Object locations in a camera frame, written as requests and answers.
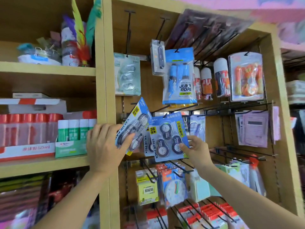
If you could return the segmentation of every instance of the bottle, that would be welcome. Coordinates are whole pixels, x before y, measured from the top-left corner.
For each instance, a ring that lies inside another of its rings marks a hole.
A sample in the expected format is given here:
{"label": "bottle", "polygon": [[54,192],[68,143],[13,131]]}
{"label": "bottle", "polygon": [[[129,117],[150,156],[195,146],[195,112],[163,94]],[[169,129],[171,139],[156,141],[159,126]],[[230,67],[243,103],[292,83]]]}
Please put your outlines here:
{"label": "bottle", "polygon": [[10,146],[9,115],[0,115],[0,147]]}
{"label": "bottle", "polygon": [[47,143],[56,142],[58,135],[58,121],[63,119],[63,115],[58,113],[50,113],[47,123]]}
{"label": "bottle", "polygon": [[217,97],[229,97],[231,95],[228,63],[224,58],[214,62],[214,75]]}
{"label": "bottle", "polygon": [[22,114],[22,123],[20,124],[20,137],[18,145],[35,144],[35,114]]}
{"label": "bottle", "polygon": [[35,123],[33,123],[35,129],[34,144],[44,144],[47,142],[47,114],[36,113]]}
{"label": "bottle", "polygon": [[18,145],[21,120],[21,114],[10,114],[10,146]]}
{"label": "bottle", "polygon": [[69,121],[59,120],[58,121],[58,142],[69,141]]}
{"label": "bottle", "polygon": [[200,71],[199,68],[194,66],[194,86],[195,86],[195,93],[196,99],[201,99],[201,85],[200,85]]}
{"label": "bottle", "polygon": [[79,120],[79,139],[86,140],[87,132],[89,130],[89,119]]}
{"label": "bottle", "polygon": [[202,96],[204,100],[213,100],[212,73],[208,67],[200,72]]}
{"label": "bottle", "polygon": [[89,130],[93,129],[96,123],[97,123],[96,119],[89,119]]}
{"label": "bottle", "polygon": [[69,141],[79,140],[79,120],[69,120]]}

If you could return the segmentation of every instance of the clock face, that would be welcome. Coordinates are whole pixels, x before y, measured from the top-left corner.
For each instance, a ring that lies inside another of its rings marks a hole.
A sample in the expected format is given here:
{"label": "clock face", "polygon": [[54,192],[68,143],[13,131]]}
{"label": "clock face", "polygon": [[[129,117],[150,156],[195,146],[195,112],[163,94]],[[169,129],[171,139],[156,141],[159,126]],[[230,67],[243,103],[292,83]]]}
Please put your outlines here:
{"label": "clock face", "polygon": [[182,180],[172,180],[165,188],[165,196],[170,206],[174,206],[185,200],[186,187]]}

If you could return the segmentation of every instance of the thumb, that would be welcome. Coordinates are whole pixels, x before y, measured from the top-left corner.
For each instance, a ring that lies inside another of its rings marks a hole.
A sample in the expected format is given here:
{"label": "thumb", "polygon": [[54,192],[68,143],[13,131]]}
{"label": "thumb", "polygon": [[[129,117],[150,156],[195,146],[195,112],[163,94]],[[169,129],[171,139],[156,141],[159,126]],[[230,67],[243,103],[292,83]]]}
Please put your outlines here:
{"label": "thumb", "polygon": [[185,144],[180,143],[179,144],[180,149],[186,154],[189,155],[189,152],[191,151],[191,149],[189,147],[187,147]]}
{"label": "thumb", "polygon": [[130,144],[132,143],[132,140],[133,140],[134,136],[135,136],[135,133],[132,133],[132,134],[129,134],[129,135],[125,138],[125,140],[124,140],[124,142],[123,142],[123,144],[122,144],[122,146],[121,146],[121,150],[124,150],[125,152],[128,150],[128,147],[129,147]]}

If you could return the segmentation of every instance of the person's left hand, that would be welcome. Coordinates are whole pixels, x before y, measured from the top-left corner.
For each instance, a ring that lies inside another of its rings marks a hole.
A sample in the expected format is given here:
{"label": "person's left hand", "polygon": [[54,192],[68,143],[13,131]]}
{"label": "person's left hand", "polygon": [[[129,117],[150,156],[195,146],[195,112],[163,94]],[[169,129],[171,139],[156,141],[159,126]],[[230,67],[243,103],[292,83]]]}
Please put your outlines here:
{"label": "person's left hand", "polygon": [[96,124],[88,132],[86,148],[90,171],[109,175],[117,169],[135,136],[134,133],[128,135],[122,146],[117,148],[116,133],[122,126],[121,124]]}

